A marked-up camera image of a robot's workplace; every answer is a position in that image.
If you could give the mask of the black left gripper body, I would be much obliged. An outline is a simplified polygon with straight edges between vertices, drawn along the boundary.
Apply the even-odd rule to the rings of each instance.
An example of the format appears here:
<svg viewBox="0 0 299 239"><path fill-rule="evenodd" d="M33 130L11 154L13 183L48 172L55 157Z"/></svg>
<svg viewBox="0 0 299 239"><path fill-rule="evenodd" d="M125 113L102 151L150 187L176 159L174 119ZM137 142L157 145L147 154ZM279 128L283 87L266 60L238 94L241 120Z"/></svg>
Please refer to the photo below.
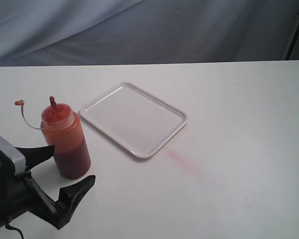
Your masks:
<svg viewBox="0 0 299 239"><path fill-rule="evenodd" d="M15 147L0 136L0 224L27 211L27 149Z"/></svg>

